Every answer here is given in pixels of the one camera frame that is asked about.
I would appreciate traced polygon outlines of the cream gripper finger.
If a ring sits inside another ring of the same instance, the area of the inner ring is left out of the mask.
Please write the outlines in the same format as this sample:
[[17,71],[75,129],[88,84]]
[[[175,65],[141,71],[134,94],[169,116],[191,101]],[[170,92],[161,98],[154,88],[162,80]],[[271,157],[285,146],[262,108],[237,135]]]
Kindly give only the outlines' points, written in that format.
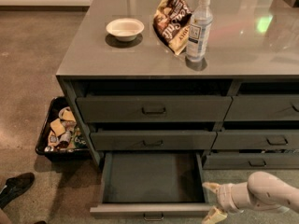
[[217,193],[221,185],[214,182],[204,182],[202,186],[213,193]]
[[228,214],[218,208],[217,206],[212,206],[208,214],[203,218],[202,224],[218,224],[219,222],[225,220]]

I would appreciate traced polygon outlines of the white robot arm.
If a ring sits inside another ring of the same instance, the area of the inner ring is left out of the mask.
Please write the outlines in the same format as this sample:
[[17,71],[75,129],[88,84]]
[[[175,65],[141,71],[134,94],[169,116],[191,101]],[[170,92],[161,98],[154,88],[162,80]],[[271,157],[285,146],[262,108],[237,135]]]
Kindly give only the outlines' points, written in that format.
[[243,183],[205,182],[202,186],[212,191],[217,199],[217,204],[210,208],[202,224],[217,224],[229,214],[245,210],[270,213],[292,210],[299,213],[299,189],[267,172],[254,172]]

